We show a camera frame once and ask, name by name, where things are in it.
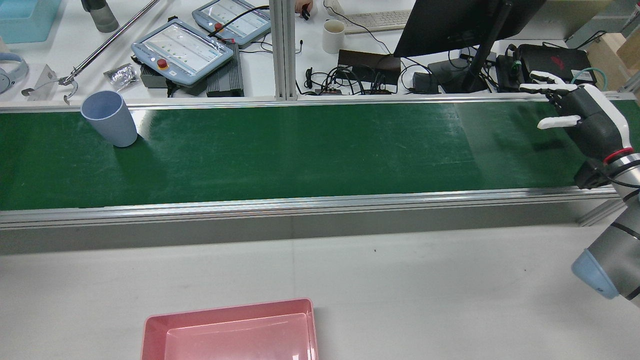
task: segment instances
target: light blue end cap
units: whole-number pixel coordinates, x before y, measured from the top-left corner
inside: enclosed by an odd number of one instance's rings
[[[585,249],[580,257],[573,262],[571,270],[580,280],[586,282],[607,299],[613,299],[620,294],[588,249]]]

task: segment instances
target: computer monitor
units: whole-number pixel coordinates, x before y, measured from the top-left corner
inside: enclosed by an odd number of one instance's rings
[[[480,78],[496,40],[519,33],[546,0],[416,0],[394,56],[404,58],[479,45],[471,64],[450,59],[428,65],[446,93],[486,89]]]

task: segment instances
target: reacher grabber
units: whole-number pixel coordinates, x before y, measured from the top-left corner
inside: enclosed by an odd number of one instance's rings
[[[62,85],[62,86],[72,85],[73,89],[71,89],[71,92],[68,95],[64,96],[65,102],[69,104],[69,99],[78,90],[78,83],[76,81],[76,76],[78,76],[87,66],[89,66],[89,64],[91,64],[98,56],[100,56],[100,54],[102,54],[102,52],[104,52],[107,49],[107,47],[111,45],[112,42],[114,42],[117,38],[119,38],[120,35],[122,35],[125,31],[127,31],[136,21],[138,21],[140,17],[142,17],[142,15],[145,15],[158,2],[160,2],[160,0],[151,0],[149,4],[147,4],[144,8],[142,8],[142,10],[140,10],[136,15],[134,15],[131,18],[131,20],[127,21],[126,24],[120,27],[118,31],[113,33],[113,35],[110,38],[108,38],[107,41],[105,41],[102,45],[100,45],[100,47],[98,47],[98,49],[96,49],[91,55],[89,55],[89,57],[84,59],[84,61],[80,65],[78,65],[77,67],[74,67],[73,71],[71,72],[71,74],[69,74],[69,76],[65,78],[52,79],[51,81],[48,81],[38,86],[37,88],[24,89],[22,91],[22,95],[29,96],[31,92],[38,90],[40,87],[50,83],[58,83],[59,85]]]

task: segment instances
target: red logo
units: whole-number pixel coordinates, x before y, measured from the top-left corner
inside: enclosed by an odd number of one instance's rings
[[[560,70],[564,70],[564,61],[562,61],[562,59],[560,59],[557,56],[551,56],[551,61],[553,61],[556,65],[558,65]]]

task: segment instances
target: plastic bin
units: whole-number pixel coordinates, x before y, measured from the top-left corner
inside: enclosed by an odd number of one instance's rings
[[[141,360],[317,360],[309,299],[151,316]]]
[[[0,37],[7,44],[47,40],[61,0],[0,0]]]

